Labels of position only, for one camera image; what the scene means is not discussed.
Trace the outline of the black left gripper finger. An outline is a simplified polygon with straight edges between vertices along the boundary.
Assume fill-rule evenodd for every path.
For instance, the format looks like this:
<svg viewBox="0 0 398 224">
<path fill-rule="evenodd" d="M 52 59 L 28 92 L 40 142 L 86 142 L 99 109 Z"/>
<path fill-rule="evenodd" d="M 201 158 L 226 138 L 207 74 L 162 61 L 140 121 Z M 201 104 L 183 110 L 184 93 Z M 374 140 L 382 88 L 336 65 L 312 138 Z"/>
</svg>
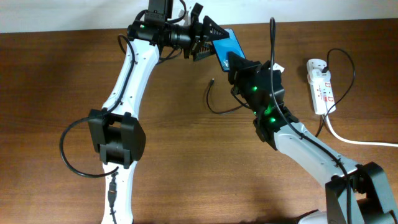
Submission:
<svg viewBox="0 0 398 224">
<path fill-rule="evenodd" d="M 198 52 L 193 54 L 193 60 L 199 61 L 216 53 L 213 44 L 203 43 Z"/>
<path fill-rule="evenodd" d="M 203 40 L 205 42 L 212 42 L 214 40 L 221 40 L 229 38 L 229 32 L 220 27 L 209 16 L 203 19 Z"/>
</svg>

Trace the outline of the blue Samsung Galaxy smartphone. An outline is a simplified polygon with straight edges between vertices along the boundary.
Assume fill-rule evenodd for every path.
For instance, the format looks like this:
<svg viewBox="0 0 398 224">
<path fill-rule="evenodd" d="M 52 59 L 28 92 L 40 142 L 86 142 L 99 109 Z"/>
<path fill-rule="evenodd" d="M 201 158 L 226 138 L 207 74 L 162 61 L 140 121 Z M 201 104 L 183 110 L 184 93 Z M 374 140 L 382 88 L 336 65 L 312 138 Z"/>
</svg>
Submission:
<svg viewBox="0 0 398 224">
<path fill-rule="evenodd" d="M 242 58 L 246 58 L 234 31 L 231 28 L 225 29 L 229 37 L 226 39 L 214 40 L 212 42 L 216 56 L 223 72 L 229 72 L 228 52 L 233 52 Z"/>
</svg>

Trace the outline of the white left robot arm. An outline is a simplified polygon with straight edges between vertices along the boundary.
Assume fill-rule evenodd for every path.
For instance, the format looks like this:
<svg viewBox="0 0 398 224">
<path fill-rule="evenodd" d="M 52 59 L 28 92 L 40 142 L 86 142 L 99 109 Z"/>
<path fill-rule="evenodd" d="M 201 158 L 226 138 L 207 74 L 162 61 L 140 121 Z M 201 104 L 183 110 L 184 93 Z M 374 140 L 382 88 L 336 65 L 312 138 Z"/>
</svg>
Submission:
<svg viewBox="0 0 398 224">
<path fill-rule="evenodd" d="M 139 108 L 150 74 L 161 62 L 164 47 L 180 49 L 185 58 L 201 60 L 215 52 L 210 44 L 229 37 L 210 17 L 199 20 L 203 9 L 196 3 L 190 23 L 180 26 L 172 19 L 172 1 L 150 1 L 120 42 L 125 41 L 125 59 L 109 98 L 101 110 L 91 110 L 88 126 L 94 149 L 103 164 L 105 205 L 103 223 L 133 223 L 132 185 L 134 170 L 146 146 L 139 123 Z"/>
</svg>

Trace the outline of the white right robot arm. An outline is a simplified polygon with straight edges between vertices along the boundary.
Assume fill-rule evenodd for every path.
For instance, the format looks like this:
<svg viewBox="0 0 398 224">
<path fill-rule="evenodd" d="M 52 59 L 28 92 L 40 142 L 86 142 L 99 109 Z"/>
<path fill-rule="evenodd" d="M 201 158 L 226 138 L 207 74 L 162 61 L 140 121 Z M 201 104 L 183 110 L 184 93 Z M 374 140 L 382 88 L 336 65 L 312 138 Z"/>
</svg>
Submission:
<svg viewBox="0 0 398 224">
<path fill-rule="evenodd" d="M 324 189 L 326 210 L 298 223 L 397 223 L 397 204 L 383 169 L 361 165 L 321 142 L 284 106 L 281 72 L 228 52 L 228 80 L 253 111 L 260 140 L 289 156 Z"/>
</svg>

